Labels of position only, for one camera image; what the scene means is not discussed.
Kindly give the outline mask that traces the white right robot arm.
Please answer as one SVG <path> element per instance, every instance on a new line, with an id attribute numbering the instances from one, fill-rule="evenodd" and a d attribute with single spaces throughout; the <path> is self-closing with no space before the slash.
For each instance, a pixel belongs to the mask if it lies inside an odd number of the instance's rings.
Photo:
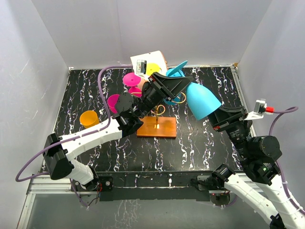
<path id="1" fill-rule="evenodd" d="M 213 129 L 225 131 L 241 158 L 247 177 L 263 192 L 262 196 L 247 185 L 226 164 L 219 166 L 209 177 L 212 186 L 234 192 L 256 211 L 272 229 L 303 229 L 305 211 L 295 200 L 283 178 L 277 160 L 282 156 L 279 142 L 272 135 L 250 137 L 252 121 L 272 114 L 268 106 L 247 112 L 244 107 L 220 106 L 208 115 Z"/>

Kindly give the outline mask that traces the pink wine glass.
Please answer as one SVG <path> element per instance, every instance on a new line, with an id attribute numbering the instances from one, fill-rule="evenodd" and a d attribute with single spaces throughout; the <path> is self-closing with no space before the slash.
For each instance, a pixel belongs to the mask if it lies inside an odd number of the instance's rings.
<path id="1" fill-rule="evenodd" d="M 107 104 L 109 106 L 109 109 L 114 113 L 116 114 L 117 113 L 117 110 L 115 109 L 115 105 L 118 101 L 118 98 L 119 98 L 119 94 L 113 94 L 111 95 L 108 100 L 107 100 Z"/>
<path id="2" fill-rule="evenodd" d="M 138 84 L 141 82 L 141 78 L 134 73 L 128 73 L 123 77 L 123 83 L 129 87 L 128 93 L 136 96 L 142 96 L 142 90 L 138 87 Z"/>

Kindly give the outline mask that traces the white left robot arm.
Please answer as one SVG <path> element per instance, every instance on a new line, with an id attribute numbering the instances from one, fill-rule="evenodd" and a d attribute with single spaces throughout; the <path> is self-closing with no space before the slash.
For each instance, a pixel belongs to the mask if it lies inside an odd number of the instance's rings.
<path id="1" fill-rule="evenodd" d="M 115 104 L 117 113 L 107 121 L 70 135 L 49 135 L 43 157 L 51 179 L 69 178 L 86 190 L 95 190 L 99 184 L 98 175 L 76 157 L 104 143 L 134 134 L 143 125 L 142 118 L 156 105 L 164 99 L 176 98 L 192 81 L 192 77 L 168 77 L 154 72 L 143 85 L 141 97 L 129 92 L 119 95 Z"/>

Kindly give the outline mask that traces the blue wine glass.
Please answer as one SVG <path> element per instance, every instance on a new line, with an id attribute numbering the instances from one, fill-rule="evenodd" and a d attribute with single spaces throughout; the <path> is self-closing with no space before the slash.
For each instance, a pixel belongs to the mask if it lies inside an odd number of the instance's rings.
<path id="1" fill-rule="evenodd" d="M 172 73 L 172 71 L 173 71 L 173 69 L 169 69 L 166 72 L 166 76 L 168 76 L 168 77 L 184 77 L 184 73 L 182 72 L 182 70 L 179 70 L 175 73 Z M 177 97 L 175 97 L 171 101 L 164 100 L 164 102 L 167 105 L 175 105 L 175 104 L 179 103 L 180 101 L 181 101 L 181 94 L 179 94 Z"/>
<path id="2" fill-rule="evenodd" d="M 187 62 L 188 61 L 184 61 L 174 67 L 172 73 L 182 70 Z M 217 97 L 208 88 L 201 84 L 192 82 L 185 90 L 187 105 L 196 120 L 201 120 L 207 117 L 222 105 Z"/>

